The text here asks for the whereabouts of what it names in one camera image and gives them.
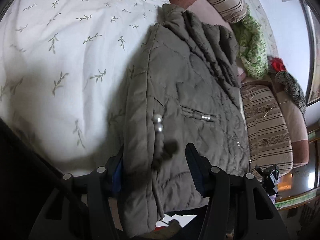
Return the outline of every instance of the black and white knit fabric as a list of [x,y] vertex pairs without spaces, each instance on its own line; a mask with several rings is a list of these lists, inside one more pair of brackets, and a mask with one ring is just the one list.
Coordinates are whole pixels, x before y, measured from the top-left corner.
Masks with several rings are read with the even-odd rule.
[[304,117],[307,104],[298,81],[290,73],[282,70],[276,74],[275,82],[284,85],[284,91],[292,97],[294,103],[300,109]]

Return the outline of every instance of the white wall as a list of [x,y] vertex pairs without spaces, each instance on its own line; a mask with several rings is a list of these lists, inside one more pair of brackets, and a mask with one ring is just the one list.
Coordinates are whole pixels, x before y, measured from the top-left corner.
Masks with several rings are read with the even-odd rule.
[[[306,20],[299,0],[259,0],[270,22],[279,57],[306,93],[310,69],[310,47]],[[306,122],[320,118],[320,102],[307,107]]]

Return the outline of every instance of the round metal bolt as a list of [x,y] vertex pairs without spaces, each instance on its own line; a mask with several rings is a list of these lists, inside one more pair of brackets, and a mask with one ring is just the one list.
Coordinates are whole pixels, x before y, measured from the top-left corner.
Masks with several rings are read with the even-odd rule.
[[97,172],[99,172],[99,173],[104,173],[105,171],[106,171],[106,168],[103,166],[97,168]]
[[152,117],[152,121],[154,123],[162,122],[162,116],[160,114],[154,114]]
[[247,179],[254,179],[254,175],[252,173],[247,173],[245,176]]
[[66,173],[63,175],[63,179],[67,180],[71,178],[71,174],[70,173]]
[[161,123],[155,123],[155,132],[162,132],[163,125]]
[[218,173],[218,172],[220,172],[220,169],[219,169],[219,167],[213,166],[213,167],[211,167],[210,171],[213,173]]

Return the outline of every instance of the green cloth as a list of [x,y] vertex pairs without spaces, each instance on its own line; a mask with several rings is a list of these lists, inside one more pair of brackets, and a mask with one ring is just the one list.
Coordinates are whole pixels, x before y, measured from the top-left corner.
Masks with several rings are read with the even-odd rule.
[[261,24],[250,15],[247,6],[247,15],[241,21],[231,24],[231,27],[240,46],[238,57],[248,76],[262,79],[268,72],[268,59]]

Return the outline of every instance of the white bed sheet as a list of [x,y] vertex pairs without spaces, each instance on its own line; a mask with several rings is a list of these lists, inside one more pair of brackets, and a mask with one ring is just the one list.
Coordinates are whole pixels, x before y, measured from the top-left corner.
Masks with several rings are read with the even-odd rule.
[[0,22],[0,117],[63,173],[123,143],[127,87],[169,0],[15,0]]

